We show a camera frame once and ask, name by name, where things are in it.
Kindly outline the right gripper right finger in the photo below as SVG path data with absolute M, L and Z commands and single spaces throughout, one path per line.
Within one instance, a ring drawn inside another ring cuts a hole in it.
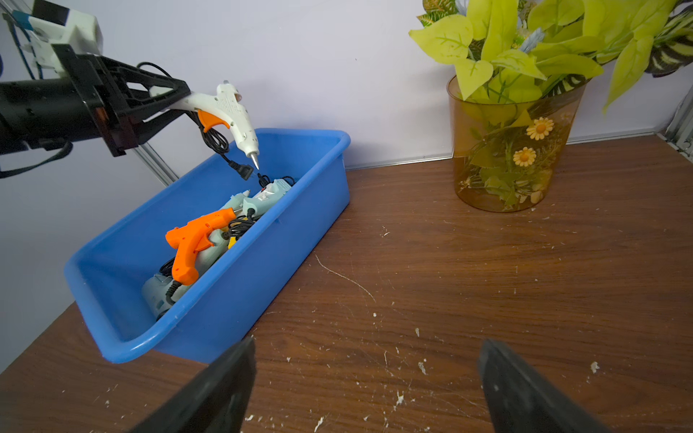
M 478 360 L 496 432 L 608 432 L 507 344 L 487 339 Z

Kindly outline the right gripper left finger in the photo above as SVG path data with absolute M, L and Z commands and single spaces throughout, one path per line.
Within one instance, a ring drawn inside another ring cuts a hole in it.
M 133 432 L 239 432 L 256 378 L 256 341 L 247 337 L 195 376 Z

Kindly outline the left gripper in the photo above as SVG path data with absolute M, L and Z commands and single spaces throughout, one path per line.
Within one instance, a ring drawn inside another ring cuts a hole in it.
M 182 115 L 174 105 L 191 95 L 185 81 L 95 54 L 52 46 L 68 79 L 1 84 L 1 153 L 58 150 L 100 138 L 123 156 Z

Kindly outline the small white glue gun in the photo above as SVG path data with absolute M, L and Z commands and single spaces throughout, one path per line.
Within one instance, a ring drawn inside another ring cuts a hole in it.
M 259 169 L 259 141 L 256 130 L 251 125 L 247 109 L 240 100 L 236 87 L 225 81 L 218 85 L 214 96 L 192 92 L 167 108 L 185 112 L 198 125 L 207 146 L 247 178 L 252 171 L 226 157 L 230 144 L 214 130 L 215 126 L 225 126 L 233 135 L 236 148 Z

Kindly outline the mint glue gun with stick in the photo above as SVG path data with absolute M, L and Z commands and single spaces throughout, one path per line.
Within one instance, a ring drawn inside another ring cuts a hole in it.
M 212 231 L 202 239 L 205 249 L 178 251 L 175 258 L 142 286 L 142 296 L 154 318 L 159 320 L 227 252 L 225 229 Z

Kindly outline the orange glue gun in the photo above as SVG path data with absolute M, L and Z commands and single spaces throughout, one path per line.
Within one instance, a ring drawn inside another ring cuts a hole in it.
M 176 227 L 166 234 L 166 242 L 177 250 L 171 269 L 175 281 L 186 286 L 196 283 L 200 278 L 195 267 L 198 253 L 212 247 L 209 235 L 214 230 L 227 227 L 235 218 L 232 209 L 220 209 L 191 220 L 184 227 Z

